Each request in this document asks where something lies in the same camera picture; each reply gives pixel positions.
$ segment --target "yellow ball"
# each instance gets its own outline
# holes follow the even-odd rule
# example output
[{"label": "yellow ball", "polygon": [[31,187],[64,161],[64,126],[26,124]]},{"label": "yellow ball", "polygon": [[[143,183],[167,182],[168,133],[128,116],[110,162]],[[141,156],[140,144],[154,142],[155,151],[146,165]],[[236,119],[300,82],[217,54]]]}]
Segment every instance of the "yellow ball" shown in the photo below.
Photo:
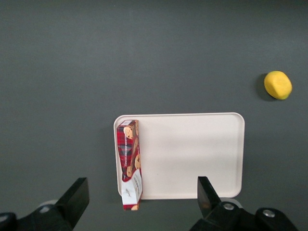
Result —
[{"label": "yellow ball", "polygon": [[272,97],[285,100],[292,92],[292,83],[282,71],[271,71],[264,78],[265,90]]}]

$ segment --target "metal screw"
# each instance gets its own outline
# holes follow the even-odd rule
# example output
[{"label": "metal screw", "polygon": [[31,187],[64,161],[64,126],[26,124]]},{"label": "metal screw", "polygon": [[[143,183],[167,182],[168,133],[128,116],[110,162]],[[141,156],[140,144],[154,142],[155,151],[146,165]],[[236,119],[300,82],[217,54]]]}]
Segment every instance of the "metal screw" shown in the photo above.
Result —
[{"label": "metal screw", "polygon": [[234,210],[234,206],[229,204],[229,203],[226,203],[223,205],[223,207],[226,209],[226,210]]},{"label": "metal screw", "polygon": [[46,213],[49,211],[49,208],[47,206],[44,206],[39,212],[40,213]]},{"label": "metal screw", "polygon": [[268,209],[265,209],[265,210],[263,211],[263,214],[264,214],[265,216],[269,217],[269,218],[275,217],[275,213],[274,213],[273,211],[271,211],[271,210],[268,210]]},{"label": "metal screw", "polygon": [[5,221],[9,216],[8,215],[4,215],[0,217],[0,222]]}]

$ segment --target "white label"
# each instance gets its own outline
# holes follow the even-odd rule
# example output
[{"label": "white label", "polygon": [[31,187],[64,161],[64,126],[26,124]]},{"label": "white label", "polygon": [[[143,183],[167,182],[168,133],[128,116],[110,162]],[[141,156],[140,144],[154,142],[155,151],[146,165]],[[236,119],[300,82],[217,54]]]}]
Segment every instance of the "white label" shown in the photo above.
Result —
[{"label": "white label", "polygon": [[125,126],[125,125],[128,125],[132,122],[132,120],[126,120],[124,121],[122,124],[120,124],[120,126]]},{"label": "white label", "polygon": [[137,169],[131,179],[122,181],[122,202],[124,205],[135,205],[138,203],[142,193],[140,170]]}]

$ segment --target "dark gray background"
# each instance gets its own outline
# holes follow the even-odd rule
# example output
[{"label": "dark gray background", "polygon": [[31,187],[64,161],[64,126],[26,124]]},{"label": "dark gray background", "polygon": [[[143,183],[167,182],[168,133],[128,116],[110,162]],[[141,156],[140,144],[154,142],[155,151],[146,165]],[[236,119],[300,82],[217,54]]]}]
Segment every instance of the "dark gray background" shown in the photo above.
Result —
[{"label": "dark gray background", "polygon": [[[123,211],[113,122],[238,112],[246,126],[236,199],[308,230],[307,12],[298,0],[2,0],[0,212],[25,216],[88,177],[76,231],[188,230],[201,217],[196,200]],[[273,70],[292,81],[285,101],[264,90]]]}]

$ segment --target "white tray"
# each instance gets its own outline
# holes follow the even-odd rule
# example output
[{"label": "white tray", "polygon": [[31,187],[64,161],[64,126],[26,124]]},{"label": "white tray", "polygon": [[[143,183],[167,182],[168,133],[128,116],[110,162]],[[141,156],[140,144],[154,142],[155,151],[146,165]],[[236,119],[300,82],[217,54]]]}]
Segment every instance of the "white tray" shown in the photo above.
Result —
[{"label": "white tray", "polygon": [[120,194],[116,128],[128,119],[139,120],[142,199],[197,198],[198,176],[207,176],[219,197],[241,191],[245,122],[240,114],[122,115],[114,123]]}]

